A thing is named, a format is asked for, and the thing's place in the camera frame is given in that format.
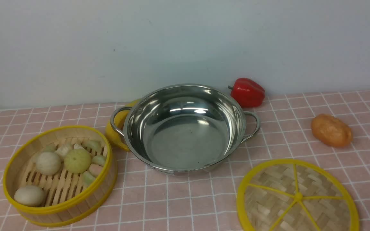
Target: bamboo steamer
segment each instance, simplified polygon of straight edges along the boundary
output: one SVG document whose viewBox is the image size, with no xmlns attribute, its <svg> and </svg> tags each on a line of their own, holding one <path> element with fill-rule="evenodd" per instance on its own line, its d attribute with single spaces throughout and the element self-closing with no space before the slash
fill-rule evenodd
<svg viewBox="0 0 370 231">
<path fill-rule="evenodd" d="M 35 171 L 31 157 L 45 146 L 82 143 L 88 140 L 101 143 L 101 152 L 86 148 L 94 155 L 107 157 L 103 171 L 87 188 L 80 174 L 71 174 L 63 164 L 60 171 L 48 176 Z M 29 222 L 43 227 L 60 227 L 77 222 L 104 203 L 117 179 L 117 163 L 107 139 L 98 130 L 86 126 L 65 126 L 42 133 L 23 145 L 9 161 L 3 177 L 4 193 L 8 201 Z M 13 199 L 16 190 L 25 185 L 43 189 L 45 199 L 40 207 L 28 207 Z"/>
<path fill-rule="evenodd" d="M 245 231 L 358 231 L 358 211 L 331 174 L 297 159 L 254 167 L 237 195 Z"/>
</svg>

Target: white wall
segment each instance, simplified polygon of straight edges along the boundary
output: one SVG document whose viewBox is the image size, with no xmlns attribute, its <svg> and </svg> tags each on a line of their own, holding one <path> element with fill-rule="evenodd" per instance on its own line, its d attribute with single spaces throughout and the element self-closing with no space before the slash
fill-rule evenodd
<svg viewBox="0 0 370 231">
<path fill-rule="evenodd" d="M 273 94 L 370 88 L 370 1 L 0 0 L 0 107 L 242 75 Z"/>
</svg>

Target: pot handle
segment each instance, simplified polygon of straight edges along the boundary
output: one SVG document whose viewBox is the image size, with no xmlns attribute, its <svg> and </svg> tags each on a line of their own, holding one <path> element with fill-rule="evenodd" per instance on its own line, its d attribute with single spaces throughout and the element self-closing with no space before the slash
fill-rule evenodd
<svg viewBox="0 0 370 231">
<path fill-rule="evenodd" d="M 121 131 L 118 127 L 116 127 L 115 125 L 115 116 L 116 114 L 118 114 L 119 112 L 121 111 L 129 111 L 131 110 L 132 107 L 121 107 L 120 109 L 118 110 L 115 110 L 112 115 L 110 116 L 110 126 L 112 127 L 112 129 L 117 132 L 119 135 L 122 135 L 122 137 L 124 136 L 124 132 Z"/>
<path fill-rule="evenodd" d="M 254 130 L 253 133 L 244 136 L 244 138 L 242 139 L 241 143 L 245 142 L 246 140 L 248 140 L 249 138 L 251 138 L 252 136 L 254 136 L 260 130 L 260 128 L 261 128 L 261 120 L 258 117 L 258 115 L 255 114 L 255 112 L 252 112 L 252 111 L 244 111 L 244 114 L 247 115 L 247 116 L 254 117 L 255 120 L 257 120 L 257 127 L 255 128 L 255 130 Z"/>
</svg>

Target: yellow rim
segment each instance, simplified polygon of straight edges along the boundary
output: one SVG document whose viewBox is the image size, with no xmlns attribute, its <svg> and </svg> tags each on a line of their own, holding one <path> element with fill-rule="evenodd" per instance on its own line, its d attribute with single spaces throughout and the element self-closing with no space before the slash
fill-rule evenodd
<svg viewBox="0 0 370 231">
<path fill-rule="evenodd" d="M 34 140 L 36 140 L 36 139 L 38 139 L 38 138 L 40 138 L 42 136 L 45 136 L 48 133 L 51 133 L 51 132 L 54 132 L 54 131 L 58 131 L 58 130 L 63 130 L 63 129 L 69 129 L 69 128 L 88 129 L 88 130 L 92 130 L 92 131 L 98 133 L 98 135 L 101 136 L 101 138 L 105 142 L 105 146 L 107 147 L 107 150 L 109 151 L 109 155 L 108 155 L 109 158 L 107 158 L 107 160 L 105 161 L 104 171 L 102 171 L 101 174 L 95 179 L 95 181 L 87 189 L 83 190 L 82 193 L 80 193 L 77 196 L 71 198 L 70 200 L 67 200 L 67 201 L 65 201 L 63 203 L 59 203 L 59 204 L 54 205 L 54 206 L 38 207 L 38 208 L 28 207 L 28 206 L 21 205 L 20 203 L 16 202 L 14 199 L 12 199 L 12 197 L 8 193 L 8 190 L 6 189 L 6 176 L 8 174 L 8 169 L 11 166 L 12 161 L 16 158 L 16 156 L 27 145 L 29 145 L 30 143 L 32 143 Z M 59 212 L 59 211 L 62 211 L 62 210 L 66 210 L 66 209 L 69 209 L 70 207 L 73 207 L 73 206 L 77 205 L 81 201 L 85 200 L 89 195 L 91 195 L 91 193 L 93 193 L 95 190 L 97 190 L 97 188 L 104 181 L 105 176 L 106 176 L 107 172 L 110 169 L 110 160 L 111 159 L 112 159 L 112 152 L 111 152 L 111 148 L 110 148 L 109 142 L 108 142 L 107 138 L 105 138 L 105 136 L 102 133 L 100 133 L 98 130 L 96 130 L 94 128 L 91 128 L 91 127 L 80 126 L 80 125 L 57 127 L 57 128 L 51 129 L 49 131 L 46 131 L 44 133 L 41 133 L 41 134 L 37 135 L 36 137 L 34 137 L 31 140 L 29 140 L 25 145 L 22 145 L 22 147 L 20 149 L 18 149 L 18 151 L 15 152 L 15 154 L 13 155 L 13 157 L 8 162 L 8 164 L 7 164 L 6 168 L 5 168 L 5 171 L 4 171 L 4 177 L 3 177 L 4 193 L 5 193 L 5 196 L 6 196 L 7 200 L 9 201 L 9 203 L 11 203 L 16 209 L 18 209 L 19 211 L 22 211 L 22 212 L 26 212 L 26 213 L 30 213 L 30 214 L 34 214 L 34 215 L 45 215 L 45 214 L 52 214 L 52 213 L 56 213 L 56 212 Z"/>
<path fill-rule="evenodd" d="M 297 193 L 299 192 L 299 190 L 298 190 L 298 177 L 297 177 L 297 173 L 296 173 L 296 165 L 302 165 L 302 166 L 305 166 L 307 168 L 311 168 L 312 170 L 315 170 L 319 174 L 321 174 L 324 177 L 326 177 L 327 179 L 329 179 L 336 186 L 336 188 L 342 193 L 343 197 L 337 197 L 337 196 L 308 196 L 308 197 L 303 197 L 303 198 L 296 198 L 294 195 L 279 191 L 277 189 L 273 189 L 273 188 L 270 188 L 270 187 L 250 183 L 251 179 L 256 174 L 258 174 L 260 171 L 262 171 L 263 169 L 268 168 L 270 166 L 278 165 L 278 164 L 293 164 L 294 165 L 295 188 L 296 188 Z M 343 200 L 345 200 L 348 204 L 348 207 L 349 207 L 349 215 L 350 215 L 350 219 L 351 219 L 349 230 L 350 231 L 358 231 L 359 230 L 358 211 L 357 211 L 357 208 L 355 206 L 354 200 L 352 199 L 351 195 L 349 195 L 349 193 L 345 189 L 345 187 L 343 187 L 343 185 L 335 177 L 333 177 L 331 174 L 329 174 L 327 171 L 323 170 L 322 168 L 317 167 L 313 164 L 307 163 L 305 161 L 297 160 L 297 159 L 276 159 L 276 160 L 271 160 L 271 161 L 267 161 L 267 162 L 264 162 L 262 164 L 259 164 L 258 166 L 254 167 L 250 172 L 248 172 L 248 174 L 246 174 L 246 176 L 242 179 L 242 182 L 241 182 L 241 184 L 239 185 L 239 188 L 238 188 L 238 194 L 237 194 L 237 198 L 236 198 L 236 206 L 237 206 L 237 210 L 238 210 L 239 221 L 241 222 L 242 228 L 245 231 L 254 231 L 255 229 L 254 229 L 254 227 L 252 227 L 251 222 L 249 221 L 249 218 L 246 215 L 246 211 L 245 211 L 245 190 L 248 186 L 259 187 L 259 188 L 263 188 L 263 189 L 266 189 L 266 190 L 272 190 L 274 192 L 282 193 L 284 195 L 287 195 L 289 197 L 294 198 L 294 201 L 292 202 L 292 204 L 289 205 L 288 209 L 286 209 L 285 212 L 282 213 L 282 215 L 276 220 L 276 222 L 272 225 L 270 230 L 273 230 L 273 228 L 275 228 L 279 224 L 279 222 L 282 220 L 283 216 L 288 212 L 288 210 L 292 206 L 294 206 L 295 203 L 299 203 L 301 205 L 302 209 L 304 210 L 304 212 L 310 218 L 310 221 L 313 223 L 315 228 L 320 231 L 319 227 L 317 226 L 316 222 L 314 221 L 314 219 L 310 215 L 309 211 L 306 209 L 306 207 L 302 203 L 301 199 L 302 200 L 307 200 L 307 199 L 343 199 Z"/>
<path fill-rule="evenodd" d="M 112 182 L 112 185 L 115 184 L 116 180 L 117 180 L 117 175 L 115 175 L 115 178 Z M 33 223 L 34 225 L 39 225 L 39 226 L 42 226 L 42 227 L 50 227 L 50 228 L 53 228 L 53 227 L 61 227 L 61 226 L 65 226 L 65 225 L 70 225 L 72 223 L 75 223 L 75 222 L 78 222 L 84 218 L 86 218 L 87 216 L 89 216 L 91 213 L 95 212 L 95 210 L 97 210 L 99 207 L 101 207 L 101 205 L 107 200 L 107 198 L 109 197 L 109 195 L 112 193 L 113 191 L 113 187 L 110 187 L 108 190 L 107 190 L 107 193 L 105 194 L 105 196 L 95 205 L 93 206 L 92 208 L 90 208 L 88 211 L 84 212 L 83 214 L 77 216 L 76 218 L 72 218 L 68 221 L 64 221 L 64 222 L 58 222 L 58 223 L 40 223 L 40 222 L 35 222 L 35 221 L 32 221 L 24 216 L 21 216 L 23 218 L 25 218 L 28 222 L 31 222 Z"/>
<path fill-rule="evenodd" d="M 125 107 L 133 107 L 138 102 L 139 102 L 139 99 L 134 100 L 130 102 L 129 104 L 125 105 Z M 122 129 L 122 127 L 124 126 L 125 118 L 127 117 L 128 114 L 129 114 L 129 111 L 120 111 L 118 114 L 116 114 L 114 118 L 114 122 L 119 129 Z M 110 121 L 108 121 L 105 127 L 105 136 L 108 138 L 108 140 L 111 143 L 129 152 L 128 146 L 122 142 L 123 138 L 121 138 L 121 136 L 112 129 L 110 125 Z"/>
</svg>

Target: woven bamboo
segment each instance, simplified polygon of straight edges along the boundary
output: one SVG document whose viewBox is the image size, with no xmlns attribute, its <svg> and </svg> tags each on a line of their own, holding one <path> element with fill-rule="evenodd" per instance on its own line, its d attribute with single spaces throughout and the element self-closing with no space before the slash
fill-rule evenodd
<svg viewBox="0 0 370 231">
<path fill-rule="evenodd" d="M 98 141 L 102 147 L 99 153 L 84 147 L 91 156 L 103 155 L 107 160 L 102 173 L 87 188 L 80 174 L 68 172 L 63 164 L 60 171 L 48 176 L 37 172 L 31 161 L 31 157 L 47 145 L 54 144 L 58 148 L 64 143 L 73 145 L 88 140 Z M 90 127 L 67 126 L 42 133 L 20 148 L 5 170 L 3 186 L 7 199 L 25 219 L 44 227 L 58 227 L 94 212 L 109 196 L 116 177 L 116 161 L 106 138 Z M 13 200 L 19 187 L 30 184 L 37 185 L 45 193 L 45 200 L 38 208 L 23 206 Z"/>
<path fill-rule="evenodd" d="M 244 205 L 256 231 L 317 231 L 312 219 L 322 231 L 348 231 L 351 223 L 348 203 L 338 188 L 301 165 L 276 164 L 261 170 L 245 189 Z"/>
</svg>

